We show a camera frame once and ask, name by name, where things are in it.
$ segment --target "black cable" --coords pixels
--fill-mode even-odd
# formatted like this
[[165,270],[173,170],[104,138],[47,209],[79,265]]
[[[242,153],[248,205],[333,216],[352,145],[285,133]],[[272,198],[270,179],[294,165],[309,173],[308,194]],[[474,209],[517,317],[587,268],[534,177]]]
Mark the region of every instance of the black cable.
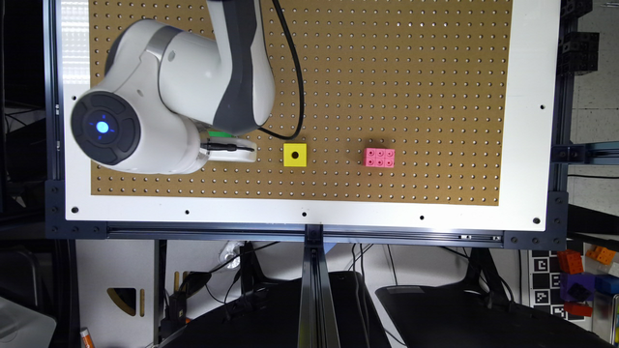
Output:
[[518,287],[520,288],[520,304],[523,304],[522,301],[522,252],[521,250],[517,250],[518,252]]
[[[361,281],[366,286],[366,268],[364,267],[364,248],[361,243],[359,243],[359,249],[361,250]],[[364,311],[366,313],[366,330],[368,332],[369,339],[369,313],[368,313],[368,299],[366,296],[366,291],[364,290]]]
[[294,62],[294,70],[297,73],[297,85],[299,86],[299,121],[297,123],[297,129],[290,136],[280,135],[270,130],[266,130],[262,127],[259,130],[264,131],[265,133],[276,137],[281,140],[294,140],[301,128],[303,127],[303,118],[305,113],[305,91],[303,87],[303,75],[301,74],[301,64],[299,63],[299,55],[297,54],[297,49],[294,46],[294,42],[292,41],[292,35],[290,35],[290,29],[288,28],[288,24],[286,24],[286,18],[283,16],[283,11],[281,10],[281,5],[279,0],[273,0],[273,7],[278,14],[278,18],[280,19],[281,29],[283,30],[283,34],[286,36],[286,41],[288,42],[288,47],[290,47],[290,54],[292,55],[292,61]]
[[209,271],[209,273],[214,273],[214,272],[219,271],[220,269],[224,268],[224,267],[225,267],[225,266],[227,266],[230,262],[234,261],[234,259],[236,259],[237,257],[240,257],[241,255],[246,255],[246,254],[249,254],[250,252],[257,252],[257,251],[259,251],[259,250],[261,250],[261,249],[263,249],[263,248],[265,248],[265,247],[274,246],[274,245],[276,245],[277,243],[279,243],[279,242],[272,242],[272,243],[269,243],[268,245],[261,246],[261,247],[257,247],[257,248],[255,248],[254,250],[242,252],[242,253],[240,253],[240,254],[238,254],[238,255],[236,255],[236,256],[234,256],[234,257],[232,257],[231,259],[229,259],[229,260],[225,261],[224,263],[220,264],[219,266],[217,266],[217,267],[216,267],[216,268],[214,268],[213,270]]
[[355,277],[355,300],[357,300],[357,309],[359,311],[359,318],[361,319],[361,327],[364,330],[364,338],[366,339],[366,345],[369,348],[368,330],[366,330],[366,322],[364,320],[364,313],[361,310],[361,301],[359,300],[359,279],[357,278],[357,267],[355,266],[357,263],[357,260],[355,259],[355,246],[356,244],[353,244],[352,249],[351,249],[352,259],[353,259],[352,268],[354,272],[353,276]]
[[396,264],[394,263],[394,256],[391,254],[391,246],[387,245],[387,251],[389,251],[389,258],[391,259],[391,270],[394,272],[394,280],[398,285],[398,276],[396,275]]
[[232,286],[234,286],[234,284],[236,284],[236,280],[237,279],[232,280],[232,284],[230,284],[230,287],[228,288],[228,291],[225,292],[225,297],[223,298],[223,305],[227,304],[228,295],[230,294],[230,290],[232,290]]
[[587,179],[619,179],[619,177],[606,177],[600,175],[581,175],[581,174],[569,174],[571,178],[587,178]]
[[397,343],[403,345],[404,347],[406,347],[406,344],[402,341],[400,341],[397,337],[394,336],[393,333],[390,333],[389,330],[385,329],[385,333],[387,333],[389,336],[391,336]]
[[[450,252],[452,252],[454,254],[460,255],[460,256],[464,257],[465,259],[467,259],[469,262],[474,262],[474,261],[471,260],[471,258],[469,256],[466,256],[465,254],[463,254],[463,253],[461,253],[459,251],[452,250],[452,249],[450,249],[450,248],[448,248],[446,246],[441,246],[441,248],[444,248],[445,250],[448,250],[448,251],[450,251]],[[497,276],[499,277],[499,280],[501,280],[501,282],[507,288],[507,291],[510,293],[510,299],[513,302],[514,301],[514,293],[512,292],[512,288],[510,287],[510,284],[508,284],[507,281],[505,281],[505,279],[503,279],[503,277],[501,275],[497,274]],[[481,278],[481,280],[483,280],[484,283],[487,285],[487,281],[485,279]]]
[[[368,250],[369,250],[371,247],[374,247],[374,244],[371,244],[371,245],[369,245],[368,247],[366,247],[366,249],[364,250],[364,252],[368,252]],[[359,260],[360,258],[361,258],[361,253],[360,253],[359,255],[357,255],[357,256],[353,259],[353,262],[355,262],[355,261]],[[352,270],[352,264],[350,264],[350,267],[348,267],[348,271],[350,271],[350,270]]]
[[213,298],[213,300],[219,302],[222,305],[225,305],[225,302],[222,300],[217,299],[215,296],[213,296],[213,293],[211,293],[211,289],[209,289],[209,284],[206,283],[204,284],[204,287],[206,288],[206,291],[208,291],[209,295],[211,295],[211,298]]

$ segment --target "yellow block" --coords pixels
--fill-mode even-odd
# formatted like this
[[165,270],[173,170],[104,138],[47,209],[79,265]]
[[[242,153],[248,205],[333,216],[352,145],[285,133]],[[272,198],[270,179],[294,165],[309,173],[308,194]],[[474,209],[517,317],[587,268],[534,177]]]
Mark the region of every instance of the yellow block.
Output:
[[283,144],[283,166],[308,166],[308,144]]

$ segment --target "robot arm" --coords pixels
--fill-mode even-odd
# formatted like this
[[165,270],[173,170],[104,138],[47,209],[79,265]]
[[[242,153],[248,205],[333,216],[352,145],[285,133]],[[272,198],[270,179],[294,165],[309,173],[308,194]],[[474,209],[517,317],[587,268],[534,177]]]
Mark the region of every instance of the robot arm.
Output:
[[209,151],[206,129],[239,135],[273,106],[258,0],[207,1],[217,41],[154,20],[130,26],[112,46],[105,79],[76,102],[71,126],[91,159],[132,173],[191,173],[207,160],[254,161],[255,144],[226,139]]

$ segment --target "black bracket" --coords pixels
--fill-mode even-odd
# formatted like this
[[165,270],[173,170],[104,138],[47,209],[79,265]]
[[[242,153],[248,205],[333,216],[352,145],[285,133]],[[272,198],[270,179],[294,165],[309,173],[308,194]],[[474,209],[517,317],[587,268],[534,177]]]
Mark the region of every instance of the black bracket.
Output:
[[505,231],[504,248],[531,250],[565,250],[568,233],[568,193],[549,192],[545,231]]
[[584,145],[556,145],[550,150],[550,162],[585,163],[586,153]]
[[553,146],[550,161],[563,164],[617,165],[619,141]]
[[339,348],[322,225],[306,225],[298,347]]
[[65,218],[65,182],[45,182],[45,236],[49,239],[105,239],[107,222]]
[[593,0],[561,0],[561,18],[576,19],[593,11]]
[[600,33],[572,32],[559,41],[557,73],[584,75],[598,70]]

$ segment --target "bracket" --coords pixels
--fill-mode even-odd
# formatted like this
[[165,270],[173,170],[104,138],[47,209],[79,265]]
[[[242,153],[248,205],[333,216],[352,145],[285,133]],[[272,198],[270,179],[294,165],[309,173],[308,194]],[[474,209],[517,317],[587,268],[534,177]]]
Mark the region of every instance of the bracket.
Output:
[[65,181],[48,180],[45,182],[45,236],[49,239],[105,239],[107,222],[66,220]]
[[505,231],[504,248],[565,250],[568,233],[568,206],[567,192],[549,192],[545,231]]

